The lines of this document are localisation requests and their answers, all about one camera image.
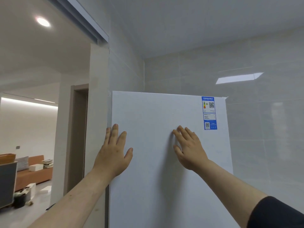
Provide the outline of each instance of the hand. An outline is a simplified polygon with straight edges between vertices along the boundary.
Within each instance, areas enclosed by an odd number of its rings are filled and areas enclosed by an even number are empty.
[[[186,169],[196,172],[200,165],[209,161],[198,136],[194,132],[191,132],[187,127],[184,129],[182,126],[179,126],[172,133],[177,138],[182,149],[180,150],[177,145],[174,145],[174,151],[179,162]]]
[[[124,156],[123,149],[126,143],[127,132],[124,131],[118,137],[118,125],[107,128],[105,141],[94,162],[93,172],[107,173],[112,180],[120,175],[130,164],[133,157],[133,148],[128,149]]]

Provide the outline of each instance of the ceiling light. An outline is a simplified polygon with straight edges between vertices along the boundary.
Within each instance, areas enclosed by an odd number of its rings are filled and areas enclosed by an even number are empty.
[[[41,99],[35,99],[35,100],[46,101],[46,100],[41,100]],[[55,102],[53,102],[53,101],[46,101],[46,102],[55,103]]]
[[[36,21],[37,21],[40,25],[42,25],[42,26],[45,26],[45,27],[50,27],[50,26],[51,26],[51,24],[50,24],[46,19],[44,19],[44,18],[38,17],[38,18],[36,18]]]
[[[243,75],[237,75],[237,76],[229,76],[229,77],[220,77],[215,84],[223,84],[223,83],[229,83],[229,82],[238,82],[238,81],[249,81],[249,80],[255,80],[258,77],[260,77],[262,73],[252,73],[252,74],[243,74]]]
[[[39,106],[39,107],[58,109],[58,106],[44,105],[44,104],[39,104],[39,103],[34,103],[34,102],[29,102],[29,101],[21,101],[21,100],[11,99],[11,98],[1,98],[1,100],[2,101],[10,101],[10,102],[19,103],[19,104],[31,105],[31,106]]]

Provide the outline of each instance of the stack of books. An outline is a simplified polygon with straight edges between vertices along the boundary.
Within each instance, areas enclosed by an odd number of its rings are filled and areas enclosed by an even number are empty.
[[[44,169],[51,168],[53,167],[53,159],[43,160],[42,164]]]

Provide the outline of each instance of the right hand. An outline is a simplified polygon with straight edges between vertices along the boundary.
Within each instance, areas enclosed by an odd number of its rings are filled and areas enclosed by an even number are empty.
[[[191,132],[187,127],[184,129],[179,126],[172,133],[181,145],[181,150],[177,145],[174,145],[174,151],[179,162],[186,169],[196,172],[201,165],[209,161],[198,136],[194,132]]]

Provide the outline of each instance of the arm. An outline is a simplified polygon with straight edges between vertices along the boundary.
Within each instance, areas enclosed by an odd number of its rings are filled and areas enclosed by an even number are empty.
[[[174,145],[180,163],[196,172],[220,199],[240,227],[246,227],[249,217],[260,202],[267,197],[263,192],[233,176],[209,160],[194,132],[179,126],[173,130],[181,149]]]
[[[126,135],[124,131],[118,138],[117,124],[113,126],[112,134],[107,128],[104,144],[91,172],[29,228],[83,227],[107,185],[128,167],[132,159],[133,148],[125,156],[123,153]]]

